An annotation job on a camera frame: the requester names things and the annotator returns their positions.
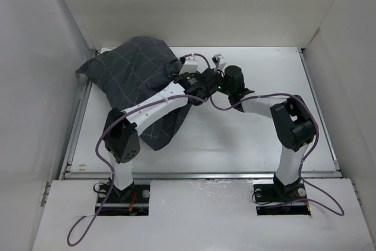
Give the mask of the dark grey checked pillowcase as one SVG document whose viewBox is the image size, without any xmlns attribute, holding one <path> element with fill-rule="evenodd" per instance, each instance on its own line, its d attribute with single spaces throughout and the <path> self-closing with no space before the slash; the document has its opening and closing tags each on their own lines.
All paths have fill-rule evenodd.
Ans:
<svg viewBox="0 0 376 251">
<path fill-rule="evenodd" d="M 124 110 L 162 91 L 181 68 L 165 41 L 138 36 L 86 61 L 76 73 L 97 85 L 112 108 Z"/>
</svg>

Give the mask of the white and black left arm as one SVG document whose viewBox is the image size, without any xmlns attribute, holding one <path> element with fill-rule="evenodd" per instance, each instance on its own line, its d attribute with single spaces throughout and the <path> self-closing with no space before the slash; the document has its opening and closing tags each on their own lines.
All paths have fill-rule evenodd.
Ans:
<svg viewBox="0 0 376 251">
<path fill-rule="evenodd" d="M 108 191 L 119 202 L 125 202 L 132 193 L 132 168 L 130 162 L 140 152 L 139 136 L 146 128 L 186 105 L 201 105 L 220 89 L 221 75 L 207 68 L 199 73 L 181 73 L 162 91 L 120 111 L 108 113 L 103 138 L 106 150 L 113 156 L 112 188 Z"/>
</svg>

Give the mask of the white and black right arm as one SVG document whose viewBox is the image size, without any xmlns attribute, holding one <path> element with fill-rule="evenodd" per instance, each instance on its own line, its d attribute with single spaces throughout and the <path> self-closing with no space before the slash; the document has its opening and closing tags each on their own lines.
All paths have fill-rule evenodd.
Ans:
<svg viewBox="0 0 376 251">
<path fill-rule="evenodd" d="M 256 202 L 289 202 L 301 188 L 301 167 L 308 145 L 317 134 L 317 124 L 300 96 L 288 93 L 252 95 L 238 66 L 228 66 L 219 76 L 217 90 L 228 96 L 230 107 L 273 121 L 282 145 L 280 163 L 271 185 L 255 188 Z"/>
</svg>

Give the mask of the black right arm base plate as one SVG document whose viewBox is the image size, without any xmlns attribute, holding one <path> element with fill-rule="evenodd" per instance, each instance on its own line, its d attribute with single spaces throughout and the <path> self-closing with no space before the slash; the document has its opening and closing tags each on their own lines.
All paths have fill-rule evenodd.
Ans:
<svg viewBox="0 0 376 251">
<path fill-rule="evenodd" d="M 286 194 L 273 183 L 256 183 L 253 188 L 252 201 L 258 216 L 311 215 L 308 202 L 299 201 L 307 196 L 303 183 Z"/>
</svg>

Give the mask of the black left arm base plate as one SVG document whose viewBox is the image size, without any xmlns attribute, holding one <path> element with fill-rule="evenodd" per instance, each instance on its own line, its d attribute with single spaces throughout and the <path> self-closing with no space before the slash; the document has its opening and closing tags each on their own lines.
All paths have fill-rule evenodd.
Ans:
<svg viewBox="0 0 376 251">
<path fill-rule="evenodd" d="M 119 191 L 115 186 L 110 189 L 108 183 L 99 182 L 93 186 L 97 194 L 95 213 L 99 210 L 99 216 L 148 216 L 150 185 L 132 184 L 124 191 Z"/>
</svg>

